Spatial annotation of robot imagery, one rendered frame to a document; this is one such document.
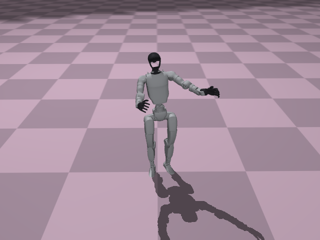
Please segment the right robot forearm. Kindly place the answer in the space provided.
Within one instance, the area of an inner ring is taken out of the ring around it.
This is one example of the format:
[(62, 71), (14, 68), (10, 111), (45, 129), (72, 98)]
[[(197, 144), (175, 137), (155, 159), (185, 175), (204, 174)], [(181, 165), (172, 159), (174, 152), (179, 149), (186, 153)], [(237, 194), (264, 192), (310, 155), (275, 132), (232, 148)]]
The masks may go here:
[(143, 99), (141, 97), (138, 97), (138, 93), (136, 94), (136, 98), (135, 98), (135, 107), (138, 108), (138, 103), (143, 102)]

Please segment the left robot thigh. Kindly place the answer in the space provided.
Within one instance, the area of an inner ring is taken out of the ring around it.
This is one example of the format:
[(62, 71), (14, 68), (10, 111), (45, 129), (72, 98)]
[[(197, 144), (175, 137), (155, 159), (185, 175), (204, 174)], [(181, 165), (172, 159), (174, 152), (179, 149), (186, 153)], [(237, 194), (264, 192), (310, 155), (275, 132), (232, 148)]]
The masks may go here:
[(167, 111), (167, 138), (164, 139), (166, 147), (174, 144), (177, 135), (177, 117), (173, 112)]

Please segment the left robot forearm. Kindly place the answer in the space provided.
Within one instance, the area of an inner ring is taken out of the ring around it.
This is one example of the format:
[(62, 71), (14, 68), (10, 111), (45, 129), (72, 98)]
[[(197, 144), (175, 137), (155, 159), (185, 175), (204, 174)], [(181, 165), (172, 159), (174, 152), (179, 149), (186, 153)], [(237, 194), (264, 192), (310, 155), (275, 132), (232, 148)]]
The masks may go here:
[[(191, 82), (190, 82), (190, 83), (191, 83)], [(200, 91), (200, 90), (201, 90), (201, 88), (196, 87), (196, 86), (195, 86), (194, 84), (192, 84), (192, 83), (191, 83), (191, 85), (189, 86), (189, 91), (190, 91), (190, 92), (193, 92), (193, 93), (197, 94), (198, 96), (199, 96), (199, 95), (204, 96), (204, 95), (205, 95), (204, 91)]]

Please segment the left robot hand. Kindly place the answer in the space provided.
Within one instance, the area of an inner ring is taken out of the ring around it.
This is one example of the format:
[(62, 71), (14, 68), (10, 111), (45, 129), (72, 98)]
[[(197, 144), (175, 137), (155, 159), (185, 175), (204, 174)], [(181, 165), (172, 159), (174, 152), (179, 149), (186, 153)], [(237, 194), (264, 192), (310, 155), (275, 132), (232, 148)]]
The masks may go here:
[(220, 97), (220, 92), (218, 91), (218, 88), (214, 88), (211, 86), (210, 88), (202, 88), (200, 91), (204, 91), (205, 96), (212, 95), (212, 96), (218, 96)]

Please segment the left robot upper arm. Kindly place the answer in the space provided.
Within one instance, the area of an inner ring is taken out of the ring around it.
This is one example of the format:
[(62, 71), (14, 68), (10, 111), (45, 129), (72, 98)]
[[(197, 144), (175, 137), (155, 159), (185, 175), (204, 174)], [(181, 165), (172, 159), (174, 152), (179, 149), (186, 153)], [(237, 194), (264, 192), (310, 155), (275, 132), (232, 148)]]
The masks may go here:
[(178, 85), (182, 86), (183, 89), (188, 89), (191, 85), (190, 81), (184, 81), (180, 76), (178, 76), (174, 71), (167, 71), (167, 76), (169, 81), (174, 81)]

